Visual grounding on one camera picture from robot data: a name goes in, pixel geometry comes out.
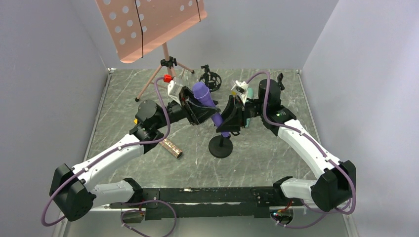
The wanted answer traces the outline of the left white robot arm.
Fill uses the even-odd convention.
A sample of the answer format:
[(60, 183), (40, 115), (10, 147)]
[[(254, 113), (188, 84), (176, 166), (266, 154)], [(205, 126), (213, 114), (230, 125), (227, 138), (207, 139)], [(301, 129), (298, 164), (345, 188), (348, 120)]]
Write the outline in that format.
[(54, 171), (49, 203), (56, 204), (63, 218), (76, 221), (92, 208), (115, 202), (137, 203), (143, 198), (142, 187), (132, 178), (101, 184), (101, 179), (128, 161), (138, 158), (167, 138), (160, 132), (183, 119), (199, 125), (218, 113), (218, 102), (205, 85), (181, 87), (170, 103), (145, 100), (138, 106), (136, 124), (117, 143), (91, 159), (74, 166), (62, 164)]

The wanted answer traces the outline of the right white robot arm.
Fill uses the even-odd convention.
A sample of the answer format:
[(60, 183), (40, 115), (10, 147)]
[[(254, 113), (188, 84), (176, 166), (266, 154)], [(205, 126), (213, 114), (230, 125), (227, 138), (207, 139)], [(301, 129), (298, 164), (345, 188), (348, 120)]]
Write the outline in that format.
[(282, 198), (311, 201), (322, 212), (351, 214), (356, 207), (356, 167), (342, 162), (329, 153), (303, 127), (296, 115), (282, 105), (280, 80), (259, 82), (258, 95), (249, 98), (249, 83), (235, 80), (232, 94), (223, 113), (218, 132), (240, 132), (247, 119), (260, 117), (265, 128), (285, 141), (305, 161), (315, 179), (297, 179), (291, 176), (275, 183)]

